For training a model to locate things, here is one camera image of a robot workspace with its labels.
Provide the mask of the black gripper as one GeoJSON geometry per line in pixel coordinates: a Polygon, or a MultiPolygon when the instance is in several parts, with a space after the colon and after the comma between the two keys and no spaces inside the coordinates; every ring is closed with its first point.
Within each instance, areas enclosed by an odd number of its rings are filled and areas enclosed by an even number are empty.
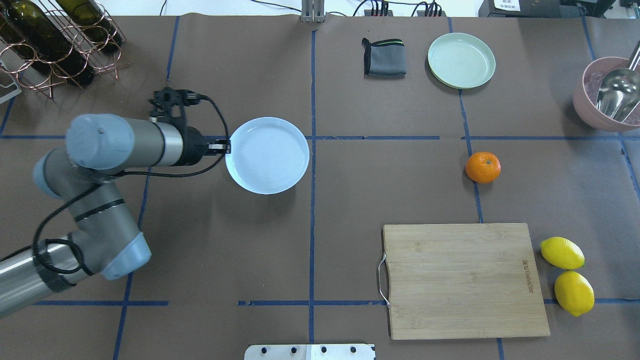
{"type": "Polygon", "coordinates": [[[230,154],[230,143],[224,139],[210,140],[192,126],[187,126],[182,133],[182,154],[180,166],[194,166],[202,157],[230,154]]]}

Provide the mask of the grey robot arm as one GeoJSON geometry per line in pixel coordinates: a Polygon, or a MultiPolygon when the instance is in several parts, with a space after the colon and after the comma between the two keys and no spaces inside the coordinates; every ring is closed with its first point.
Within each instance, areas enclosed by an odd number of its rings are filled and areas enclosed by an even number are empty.
{"type": "Polygon", "coordinates": [[[96,274],[118,280],[151,259],[116,179],[135,175],[135,168],[192,166],[230,152],[228,134],[210,142],[176,123],[108,113],[74,118],[65,144],[34,166],[36,185],[63,205],[38,225],[29,246],[1,260],[1,316],[96,274]]]}

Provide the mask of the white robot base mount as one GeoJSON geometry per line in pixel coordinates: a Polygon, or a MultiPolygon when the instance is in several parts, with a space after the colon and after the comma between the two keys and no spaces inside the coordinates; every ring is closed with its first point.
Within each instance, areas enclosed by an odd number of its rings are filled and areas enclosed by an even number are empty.
{"type": "Polygon", "coordinates": [[[375,360],[373,344],[254,344],[247,347],[245,360],[375,360]]]}

